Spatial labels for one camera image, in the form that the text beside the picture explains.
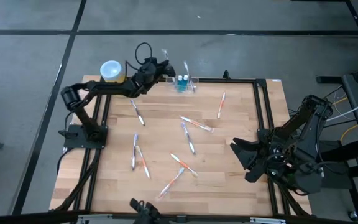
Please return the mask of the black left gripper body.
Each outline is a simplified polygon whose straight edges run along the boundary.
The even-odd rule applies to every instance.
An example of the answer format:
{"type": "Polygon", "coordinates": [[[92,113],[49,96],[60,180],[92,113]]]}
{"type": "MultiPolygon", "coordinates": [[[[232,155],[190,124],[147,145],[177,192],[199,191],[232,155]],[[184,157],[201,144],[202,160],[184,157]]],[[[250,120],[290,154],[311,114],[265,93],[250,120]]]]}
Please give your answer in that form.
{"type": "Polygon", "coordinates": [[[163,74],[165,66],[162,64],[147,64],[140,67],[140,82],[143,85],[149,85],[158,80],[163,74]]]}

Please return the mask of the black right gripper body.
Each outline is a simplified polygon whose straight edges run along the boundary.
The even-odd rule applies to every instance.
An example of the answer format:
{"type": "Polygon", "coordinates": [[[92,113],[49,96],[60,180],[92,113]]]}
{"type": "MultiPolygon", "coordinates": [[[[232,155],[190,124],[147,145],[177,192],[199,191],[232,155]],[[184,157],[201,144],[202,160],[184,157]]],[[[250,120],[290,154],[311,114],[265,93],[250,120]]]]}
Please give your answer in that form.
{"type": "Polygon", "coordinates": [[[283,141],[276,137],[274,129],[259,129],[257,141],[260,148],[251,170],[245,175],[248,182],[256,182],[263,174],[272,177],[280,184],[290,184],[293,181],[294,170],[288,165],[292,158],[284,153],[283,141]]]}

